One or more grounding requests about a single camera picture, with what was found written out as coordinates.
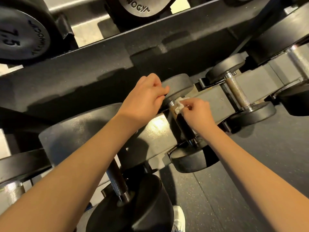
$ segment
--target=foot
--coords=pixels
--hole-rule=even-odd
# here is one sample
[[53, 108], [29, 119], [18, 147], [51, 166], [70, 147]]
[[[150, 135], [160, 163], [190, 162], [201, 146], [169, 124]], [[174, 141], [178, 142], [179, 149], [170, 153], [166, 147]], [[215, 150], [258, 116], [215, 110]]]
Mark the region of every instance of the foot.
[[185, 218], [180, 206], [173, 206], [174, 209], [174, 225], [172, 232], [185, 232]]

